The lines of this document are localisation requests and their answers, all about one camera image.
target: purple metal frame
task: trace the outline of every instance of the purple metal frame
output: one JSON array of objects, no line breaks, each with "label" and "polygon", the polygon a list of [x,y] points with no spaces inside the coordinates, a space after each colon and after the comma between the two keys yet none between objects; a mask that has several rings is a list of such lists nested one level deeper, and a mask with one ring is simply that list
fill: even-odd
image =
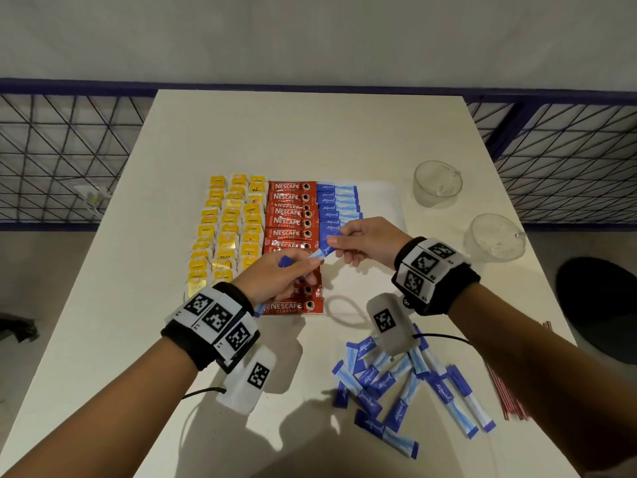
[{"label": "purple metal frame", "polygon": [[[188,84],[113,81],[79,81],[46,79],[2,79],[0,94],[46,94],[117,97],[154,97],[159,89],[169,90],[246,90],[274,92],[316,92],[347,94],[455,95],[466,103],[511,104],[497,127],[484,131],[485,145],[493,161],[502,158],[507,147],[524,130],[537,111],[546,104],[583,104],[599,106],[637,106],[637,92],[597,92],[581,90],[514,90],[444,87],[379,87],[331,85],[263,85],[263,84]],[[0,231],[61,230],[94,231],[93,224],[0,224]],[[534,231],[633,231],[635,224],[526,224]]]}]

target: clear glass mug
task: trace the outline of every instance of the clear glass mug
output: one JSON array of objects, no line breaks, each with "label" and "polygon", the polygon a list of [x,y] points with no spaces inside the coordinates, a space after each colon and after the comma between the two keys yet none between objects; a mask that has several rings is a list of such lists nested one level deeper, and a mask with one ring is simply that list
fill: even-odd
[{"label": "clear glass mug", "polygon": [[513,261],[524,255],[526,233],[502,215],[484,213],[476,216],[465,232],[464,249],[473,261]]},{"label": "clear glass mug", "polygon": [[450,206],[461,191],[462,176],[446,162],[421,162],[413,172],[413,197],[420,206]]}]

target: gray floor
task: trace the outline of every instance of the gray floor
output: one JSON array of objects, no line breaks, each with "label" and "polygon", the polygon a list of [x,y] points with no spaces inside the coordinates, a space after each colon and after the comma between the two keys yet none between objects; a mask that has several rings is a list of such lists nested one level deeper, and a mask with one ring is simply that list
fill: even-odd
[{"label": "gray floor", "polygon": [[[93,239],[92,233],[0,232],[0,311],[35,319],[35,342],[0,341],[0,449],[44,354]],[[533,233],[530,241],[551,285],[576,256],[608,259],[637,274],[634,233]],[[614,361],[575,332],[578,345],[637,383],[637,366]]]}]

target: white table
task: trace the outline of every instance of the white table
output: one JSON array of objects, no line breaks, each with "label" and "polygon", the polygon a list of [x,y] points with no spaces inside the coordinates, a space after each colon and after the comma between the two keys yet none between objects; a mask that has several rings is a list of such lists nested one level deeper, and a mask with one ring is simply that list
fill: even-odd
[{"label": "white table", "polygon": [[[427,159],[462,172],[464,189],[450,208],[421,208],[411,195],[413,170]],[[165,316],[182,301],[186,252],[207,178],[234,172],[390,182],[399,188],[410,234],[436,236],[458,249],[480,213],[518,221],[460,97],[160,91],[0,456],[0,472],[155,342]],[[365,282],[353,268],[333,270]],[[513,263],[478,270],[488,288],[538,321],[551,320],[555,332],[573,341],[530,246]],[[341,299],[337,287],[325,294]],[[362,296],[349,297],[364,308]],[[460,335],[444,316],[415,321],[428,332]],[[467,440],[424,386],[401,428],[420,442],[414,461],[355,427],[354,406],[335,411],[326,395],[344,343],[370,332],[354,307],[332,318],[278,317],[260,325],[278,358],[273,391],[247,419],[218,405],[212,394],[181,403],[138,476],[193,478],[211,476],[211,470],[214,476],[294,470],[576,476],[533,421],[503,419],[484,364],[468,345],[429,339],[444,362],[462,369],[498,428]],[[192,389],[221,379],[213,365]],[[383,400],[390,406],[392,398]]]}]

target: person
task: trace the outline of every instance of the person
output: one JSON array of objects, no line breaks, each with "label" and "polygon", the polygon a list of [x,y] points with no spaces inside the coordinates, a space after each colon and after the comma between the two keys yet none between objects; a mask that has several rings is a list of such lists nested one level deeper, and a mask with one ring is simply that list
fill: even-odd
[{"label": "person", "polygon": [[[342,236],[327,242],[346,264],[358,266],[364,259],[372,259],[395,270],[406,258],[405,251],[424,240],[412,239],[384,218],[354,220],[341,232]],[[283,255],[296,262],[279,268]],[[250,310],[259,303],[288,297],[298,277],[307,275],[308,282],[316,284],[311,272],[320,261],[307,256],[300,249],[263,255],[232,283],[226,283],[227,287],[219,288]],[[614,469],[600,476],[635,475],[630,474],[637,469],[634,390],[575,345],[491,293],[478,283],[479,277],[465,270],[457,272],[464,276],[453,278],[455,270],[449,272],[438,285],[442,288],[445,280],[460,283],[455,289],[447,284],[445,297],[436,297],[436,289],[431,305],[438,299],[437,310],[448,314],[581,475],[610,468]],[[4,478],[133,476],[193,383],[197,369],[215,359],[206,356],[203,347],[195,352],[192,341],[190,347],[185,346],[178,337],[183,332],[164,329],[163,334]]]}]

